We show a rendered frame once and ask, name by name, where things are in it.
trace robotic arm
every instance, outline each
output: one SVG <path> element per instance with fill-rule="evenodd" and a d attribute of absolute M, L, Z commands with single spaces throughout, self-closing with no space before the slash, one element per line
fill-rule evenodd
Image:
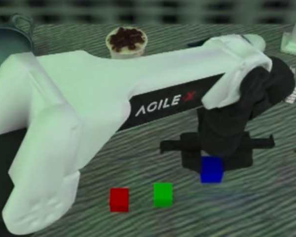
<path fill-rule="evenodd" d="M 116 132 L 237 102 L 248 72 L 272 69 L 264 48 L 259 36 L 228 35 L 129 60 L 84 51 L 10 56 L 0 67 L 0 137 L 24 135 L 8 169 L 7 229 L 25 235 L 60 219 L 74 202 L 79 170 Z"/>

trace cube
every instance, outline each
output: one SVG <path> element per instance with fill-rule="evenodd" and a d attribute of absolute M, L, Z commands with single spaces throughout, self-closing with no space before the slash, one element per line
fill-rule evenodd
<path fill-rule="evenodd" d="M 221 183 L 223 163 L 220 157 L 202 157 L 201 183 Z"/>
<path fill-rule="evenodd" d="M 153 184 L 154 207 L 170 207 L 173 204 L 172 183 Z"/>
<path fill-rule="evenodd" d="M 110 211 L 128 212 L 129 210 L 129 189 L 111 188 L 110 190 Z"/>

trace red cube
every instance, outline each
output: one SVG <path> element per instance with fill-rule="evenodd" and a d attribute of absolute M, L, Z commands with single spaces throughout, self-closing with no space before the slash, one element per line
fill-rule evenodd
<path fill-rule="evenodd" d="M 110 210 L 111 212 L 128 212 L 129 209 L 129 189 L 111 188 L 110 190 Z"/>

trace cup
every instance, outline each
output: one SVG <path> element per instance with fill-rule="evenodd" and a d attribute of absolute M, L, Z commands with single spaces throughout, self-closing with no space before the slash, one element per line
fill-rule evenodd
<path fill-rule="evenodd" d="M 143 33 L 143 39 L 144 39 L 144 43 L 137 43 L 136 44 L 136 49 L 135 50 L 130 50 L 128 49 L 127 47 L 123 47 L 121 49 L 120 52 L 116 52 L 114 49 L 113 49 L 113 45 L 110 44 L 110 38 L 112 35 L 115 35 L 118 31 L 119 28 L 116 28 L 114 30 L 112 30 L 108 36 L 106 37 L 106 46 L 107 48 L 109 49 L 110 51 L 110 54 L 111 54 L 111 58 L 112 59 L 130 59 L 130 58 L 137 58 L 137 57 L 140 57 L 144 54 L 145 52 L 145 48 L 146 48 L 146 45 L 148 43 L 148 38 L 147 38 L 147 35 L 140 29 L 136 28 L 136 27 L 123 27 L 125 29 L 136 29 L 140 32 Z"/>

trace gray wood grain tabletop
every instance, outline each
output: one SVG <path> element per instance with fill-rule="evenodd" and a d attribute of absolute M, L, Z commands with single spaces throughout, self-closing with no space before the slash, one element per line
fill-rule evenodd
<path fill-rule="evenodd" d="M 85 50 L 108 57 L 105 36 L 117 25 L 38 25 L 40 54 Z M 263 36 L 266 54 L 296 68 L 296 56 L 279 51 L 279 25 L 139 25 L 146 54 L 185 48 L 213 33 Z M 248 124 L 255 137 L 274 134 L 276 147 L 254 153 L 254 166 L 203 185 L 181 167 L 180 154 L 160 154 L 159 142 L 196 131 L 195 111 L 118 133 L 81 170 L 71 210 L 35 237 L 296 237 L 296 102 L 282 103 Z M 172 182 L 171 208 L 153 207 L 153 183 Z M 129 213 L 109 210 L 111 187 L 130 189 Z"/>

